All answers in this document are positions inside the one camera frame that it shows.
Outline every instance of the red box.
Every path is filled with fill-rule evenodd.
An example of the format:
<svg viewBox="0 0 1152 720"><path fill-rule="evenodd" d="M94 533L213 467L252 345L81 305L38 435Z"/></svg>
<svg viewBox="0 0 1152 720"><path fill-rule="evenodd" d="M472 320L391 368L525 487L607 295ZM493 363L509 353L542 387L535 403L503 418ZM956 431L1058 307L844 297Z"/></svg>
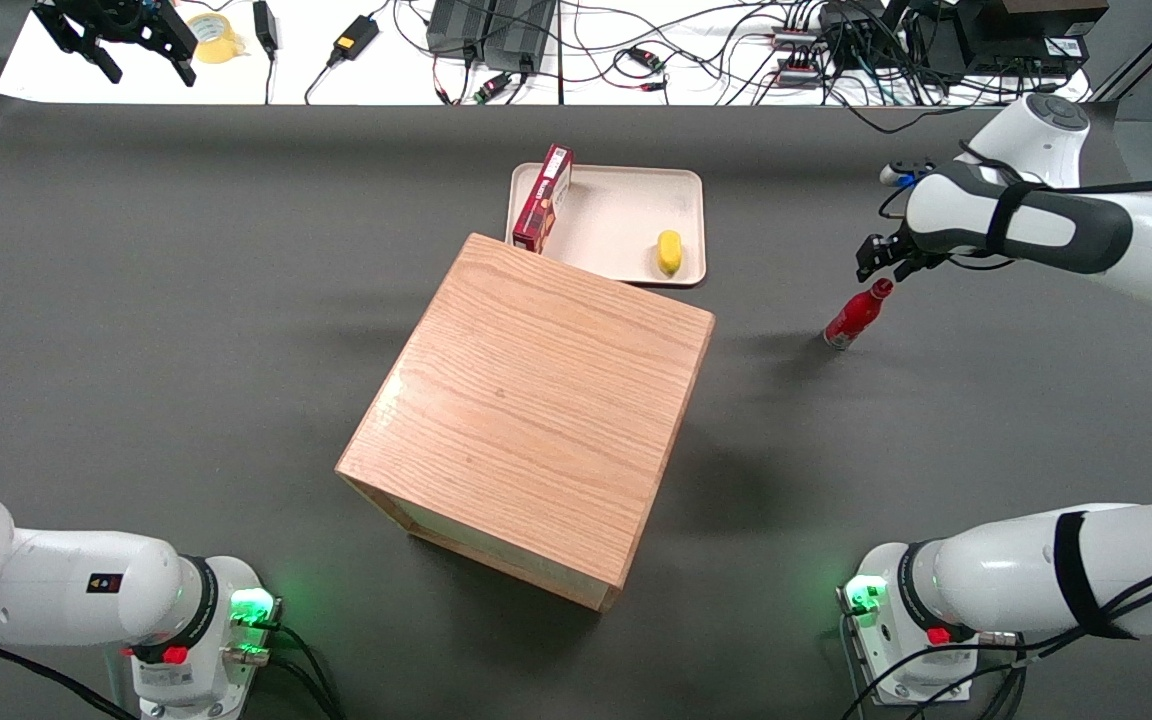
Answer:
<svg viewBox="0 0 1152 720"><path fill-rule="evenodd" d="M539 176L531 185L531 195L526 205L522 206L518 221L513 226L513 245L531 252L545 249L545 240L550 236L558 220L558 211L567 197L567 188L573 182L573 152L570 147L550 145L545 164Z"/></svg>

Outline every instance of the red button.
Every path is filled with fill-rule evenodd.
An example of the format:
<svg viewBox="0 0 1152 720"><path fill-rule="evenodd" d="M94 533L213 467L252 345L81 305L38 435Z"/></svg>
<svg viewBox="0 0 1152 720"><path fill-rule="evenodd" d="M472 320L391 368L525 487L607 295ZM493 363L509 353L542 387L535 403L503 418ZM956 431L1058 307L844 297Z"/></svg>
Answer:
<svg viewBox="0 0 1152 720"><path fill-rule="evenodd" d="M182 665L189 655L189 647L167 647L162 652L162 661L168 665Z"/></svg>

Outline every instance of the green led light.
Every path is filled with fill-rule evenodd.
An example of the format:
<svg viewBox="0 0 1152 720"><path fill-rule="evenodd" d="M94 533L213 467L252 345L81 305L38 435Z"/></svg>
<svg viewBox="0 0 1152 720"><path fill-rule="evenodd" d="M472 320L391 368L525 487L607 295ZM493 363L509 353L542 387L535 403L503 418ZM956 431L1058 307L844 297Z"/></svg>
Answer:
<svg viewBox="0 0 1152 720"><path fill-rule="evenodd" d="M869 614L878 611L879 602L882 602L882 598L887 594L887 579L878 578L876 575L856 575L847 582L842 592L851 604L852 611Z"/></svg>
<svg viewBox="0 0 1152 720"><path fill-rule="evenodd" d="M274 614L274 596L264 588L234 591L229 596L229 619L240 623L265 623Z"/></svg>

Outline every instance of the tape roll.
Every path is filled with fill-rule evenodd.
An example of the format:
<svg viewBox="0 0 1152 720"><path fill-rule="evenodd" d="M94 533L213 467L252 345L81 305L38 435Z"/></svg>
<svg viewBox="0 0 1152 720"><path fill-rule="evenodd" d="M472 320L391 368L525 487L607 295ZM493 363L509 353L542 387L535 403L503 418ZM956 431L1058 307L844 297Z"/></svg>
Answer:
<svg viewBox="0 0 1152 720"><path fill-rule="evenodd" d="M243 41L229 18L218 13L204 13L189 20L189 32L198 38L194 56L200 63L220 65L243 54Z"/></svg>

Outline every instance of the black strap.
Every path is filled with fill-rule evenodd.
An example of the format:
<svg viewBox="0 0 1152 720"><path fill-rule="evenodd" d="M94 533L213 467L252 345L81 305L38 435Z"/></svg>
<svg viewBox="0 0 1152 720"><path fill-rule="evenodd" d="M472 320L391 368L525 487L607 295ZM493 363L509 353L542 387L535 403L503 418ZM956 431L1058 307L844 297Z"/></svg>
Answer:
<svg viewBox="0 0 1152 720"><path fill-rule="evenodd" d="M1064 597L1064 605L1070 615L1078 621L1079 628L1098 638L1134 641L1131 632L1121 630L1111 622L1111 616L1101 609L1092 592L1092 582L1087 579L1087 569L1083 566L1083 546L1079 543L1079 531L1083 529L1084 511L1066 511L1056 520L1056 537L1052 541L1052 562L1056 567L1056 584Z"/></svg>
<svg viewBox="0 0 1152 720"><path fill-rule="evenodd" d="M990 218L990 228L984 233L984 249L993 255L1005 255L1002 245L1007 241L1007 228L1011 227L1011 218L1015 217L1016 210L1020 210L1025 196L1044 187L1046 187L1044 183L1021 181L1010 183L1002 190L993 209L993 217Z"/></svg>

